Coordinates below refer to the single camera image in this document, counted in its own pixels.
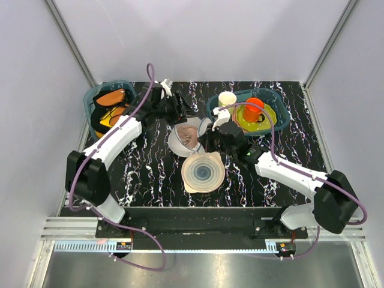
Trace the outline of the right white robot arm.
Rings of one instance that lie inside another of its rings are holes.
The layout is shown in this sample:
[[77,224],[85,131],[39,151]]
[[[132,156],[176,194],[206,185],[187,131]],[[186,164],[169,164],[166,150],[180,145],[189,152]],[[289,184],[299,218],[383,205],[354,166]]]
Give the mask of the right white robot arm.
[[293,230],[308,226],[340,234],[350,224],[358,199],[342,172],[318,172],[276,156],[272,149],[248,140],[226,110],[219,112],[215,122],[203,120],[197,135],[205,152],[224,154],[250,173],[277,181],[310,200],[279,210],[272,223],[276,236],[285,238]]

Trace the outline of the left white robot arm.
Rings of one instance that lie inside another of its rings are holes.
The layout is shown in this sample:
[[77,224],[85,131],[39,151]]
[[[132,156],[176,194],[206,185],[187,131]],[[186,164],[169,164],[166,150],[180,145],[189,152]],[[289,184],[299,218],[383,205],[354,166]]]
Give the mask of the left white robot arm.
[[120,152],[156,120],[168,125],[185,123],[196,115],[181,92],[171,92],[167,81],[143,86],[117,123],[97,142],[82,152],[72,151],[67,157],[65,189],[110,220],[109,231],[116,237],[129,232],[125,210],[110,193],[108,169]]

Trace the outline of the peach brown bra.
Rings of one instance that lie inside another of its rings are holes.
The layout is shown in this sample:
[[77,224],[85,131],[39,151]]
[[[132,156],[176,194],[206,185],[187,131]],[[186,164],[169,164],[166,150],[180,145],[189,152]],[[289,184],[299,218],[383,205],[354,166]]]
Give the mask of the peach brown bra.
[[126,90],[119,89],[113,92],[108,92],[96,99],[99,121],[109,110],[114,110],[115,115],[110,121],[110,123],[114,126],[121,117],[125,108],[128,107],[126,96]]

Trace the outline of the pink lace bra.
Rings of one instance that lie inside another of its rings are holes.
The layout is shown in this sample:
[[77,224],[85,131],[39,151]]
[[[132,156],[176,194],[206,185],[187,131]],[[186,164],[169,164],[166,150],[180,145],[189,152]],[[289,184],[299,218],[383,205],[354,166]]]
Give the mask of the pink lace bra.
[[180,125],[177,127],[176,131],[185,147],[194,149],[194,147],[198,144],[196,127],[192,125]]

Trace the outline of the white mesh laundry bag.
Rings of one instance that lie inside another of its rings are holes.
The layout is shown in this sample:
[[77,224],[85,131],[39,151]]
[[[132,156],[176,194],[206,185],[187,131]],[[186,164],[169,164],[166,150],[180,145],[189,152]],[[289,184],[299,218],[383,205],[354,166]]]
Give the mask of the white mesh laundry bag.
[[189,148],[185,147],[182,144],[180,138],[178,137],[176,129],[180,125],[192,125],[192,126],[197,128],[197,138],[198,138],[203,133],[205,133],[208,125],[211,123],[212,123],[212,121],[207,117],[202,118],[202,119],[200,119],[199,117],[193,117],[193,118],[188,118],[185,123],[174,125],[171,133],[169,134],[169,138],[167,141],[167,144],[168,144],[170,150],[174,154],[178,155],[179,157],[183,157],[183,158],[187,158],[190,155],[193,155],[195,153],[200,153],[200,154],[204,153],[204,150],[201,148],[201,145],[199,142],[194,147],[194,149],[189,149]]

